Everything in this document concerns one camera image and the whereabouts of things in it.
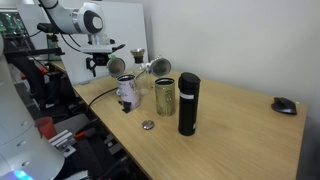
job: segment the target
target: black bottle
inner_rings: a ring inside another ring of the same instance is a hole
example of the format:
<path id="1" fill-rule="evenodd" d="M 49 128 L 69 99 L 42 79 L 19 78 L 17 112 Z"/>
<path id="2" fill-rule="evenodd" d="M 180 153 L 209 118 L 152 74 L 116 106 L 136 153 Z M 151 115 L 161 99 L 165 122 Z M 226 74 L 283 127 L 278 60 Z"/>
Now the black bottle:
<path id="1" fill-rule="evenodd" d="M 200 78 L 192 73 L 182 73 L 178 86 L 180 89 L 179 132 L 182 135 L 191 136 L 196 131 Z"/>

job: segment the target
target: thermos lid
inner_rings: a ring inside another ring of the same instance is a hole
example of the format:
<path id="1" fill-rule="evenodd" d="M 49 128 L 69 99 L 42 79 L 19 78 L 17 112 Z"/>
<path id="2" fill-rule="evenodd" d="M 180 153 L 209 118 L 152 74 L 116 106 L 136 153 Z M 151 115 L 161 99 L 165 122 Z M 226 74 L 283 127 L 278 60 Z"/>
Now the thermos lid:
<path id="1" fill-rule="evenodd" d="M 179 78 L 179 89 L 186 94 L 194 94 L 200 86 L 200 78 L 192 73 L 184 72 Z"/>

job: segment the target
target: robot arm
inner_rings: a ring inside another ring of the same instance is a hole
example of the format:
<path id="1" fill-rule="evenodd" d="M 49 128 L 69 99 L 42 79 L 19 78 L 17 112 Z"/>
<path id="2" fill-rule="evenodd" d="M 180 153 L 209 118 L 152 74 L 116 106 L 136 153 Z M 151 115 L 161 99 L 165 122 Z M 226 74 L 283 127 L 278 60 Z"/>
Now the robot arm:
<path id="1" fill-rule="evenodd" d="M 95 3 L 84 3 L 80 9 L 65 9 L 58 0 L 39 0 L 52 25 L 62 34 L 99 35 L 104 29 L 102 9 Z"/>

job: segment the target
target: white wall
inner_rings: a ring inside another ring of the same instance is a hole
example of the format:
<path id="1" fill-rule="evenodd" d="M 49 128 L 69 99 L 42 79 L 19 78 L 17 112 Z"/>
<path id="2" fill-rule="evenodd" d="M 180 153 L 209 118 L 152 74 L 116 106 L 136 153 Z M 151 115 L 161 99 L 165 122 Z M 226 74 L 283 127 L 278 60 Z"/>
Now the white wall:
<path id="1" fill-rule="evenodd" d="M 320 117 L 320 1 L 122 1 L 144 4 L 152 57 L 304 102 Z"/>

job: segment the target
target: clear glass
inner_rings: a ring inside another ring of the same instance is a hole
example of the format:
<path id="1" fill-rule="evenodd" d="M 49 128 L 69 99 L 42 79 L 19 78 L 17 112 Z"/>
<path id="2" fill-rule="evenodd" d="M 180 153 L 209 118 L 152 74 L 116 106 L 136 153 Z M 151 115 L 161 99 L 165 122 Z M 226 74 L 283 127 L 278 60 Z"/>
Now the clear glass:
<path id="1" fill-rule="evenodd" d="M 151 83 L 147 66 L 144 63 L 135 63 L 132 68 L 132 73 L 136 76 L 136 85 L 139 94 L 148 94 L 151 90 Z"/>

